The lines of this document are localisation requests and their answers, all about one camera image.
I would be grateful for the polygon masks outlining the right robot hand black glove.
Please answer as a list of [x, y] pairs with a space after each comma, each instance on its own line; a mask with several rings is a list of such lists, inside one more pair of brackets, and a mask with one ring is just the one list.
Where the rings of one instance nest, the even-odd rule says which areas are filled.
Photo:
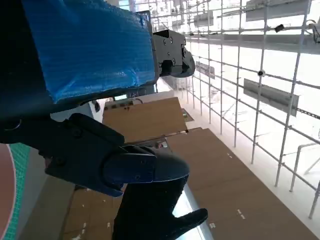
[[114, 240], [176, 240], [208, 218], [205, 208], [175, 217], [188, 177], [128, 184], [113, 222]]

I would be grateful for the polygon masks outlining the left robot hand blue tape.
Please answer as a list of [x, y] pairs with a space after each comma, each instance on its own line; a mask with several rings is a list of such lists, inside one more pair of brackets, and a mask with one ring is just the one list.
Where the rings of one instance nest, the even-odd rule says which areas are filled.
[[124, 184], [168, 182], [189, 167], [135, 146], [77, 108], [159, 77], [186, 78], [195, 62], [184, 35], [153, 32], [143, 16], [103, 0], [3, 0], [0, 3], [0, 141], [50, 158], [45, 172], [107, 194]]

